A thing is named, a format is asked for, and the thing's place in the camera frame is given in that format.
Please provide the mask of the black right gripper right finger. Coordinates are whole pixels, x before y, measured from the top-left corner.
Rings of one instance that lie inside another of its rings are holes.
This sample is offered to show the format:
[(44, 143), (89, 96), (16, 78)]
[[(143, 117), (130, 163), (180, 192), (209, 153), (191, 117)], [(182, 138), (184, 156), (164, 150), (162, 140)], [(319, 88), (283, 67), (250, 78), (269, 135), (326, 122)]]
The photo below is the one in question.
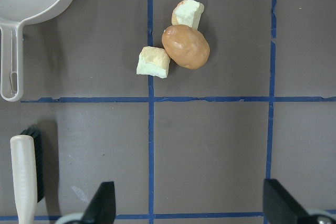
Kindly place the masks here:
[(315, 223), (315, 217), (276, 179), (264, 179), (262, 203), (264, 216), (271, 224)]

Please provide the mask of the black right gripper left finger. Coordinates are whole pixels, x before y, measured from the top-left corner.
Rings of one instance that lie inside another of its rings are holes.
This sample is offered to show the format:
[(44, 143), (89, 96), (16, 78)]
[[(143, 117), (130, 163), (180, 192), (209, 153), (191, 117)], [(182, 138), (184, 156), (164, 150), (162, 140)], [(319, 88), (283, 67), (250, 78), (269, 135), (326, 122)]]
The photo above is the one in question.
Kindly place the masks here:
[(81, 217), (82, 223), (114, 223), (116, 195), (114, 182), (103, 182)]

